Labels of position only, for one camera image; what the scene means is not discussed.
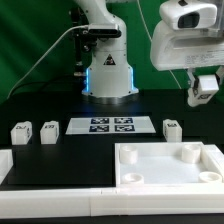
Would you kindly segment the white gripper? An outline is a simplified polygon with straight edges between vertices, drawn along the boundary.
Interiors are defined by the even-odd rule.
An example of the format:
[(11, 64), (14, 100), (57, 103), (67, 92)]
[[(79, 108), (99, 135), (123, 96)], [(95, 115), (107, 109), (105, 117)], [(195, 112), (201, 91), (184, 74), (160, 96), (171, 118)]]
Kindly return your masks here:
[(201, 30), (174, 31), (160, 21), (153, 34), (150, 59), (159, 70), (187, 69), (189, 85), (195, 89), (194, 69), (221, 65), (216, 71), (224, 82), (224, 38), (206, 36)]

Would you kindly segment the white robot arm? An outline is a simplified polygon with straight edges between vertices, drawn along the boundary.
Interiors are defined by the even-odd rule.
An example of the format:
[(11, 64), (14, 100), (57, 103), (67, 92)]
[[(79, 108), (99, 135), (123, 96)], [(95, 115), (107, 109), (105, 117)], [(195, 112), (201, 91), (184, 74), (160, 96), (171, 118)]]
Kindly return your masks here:
[[(134, 0), (74, 0), (89, 24), (84, 36), (94, 40), (83, 94), (119, 102), (138, 93), (127, 62), (126, 25), (106, 5)], [(151, 40), (150, 59), (159, 70), (185, 69), (190, 78), (188, 104), (207, 103), (224, 79), (224, 0), (167, 0)]]

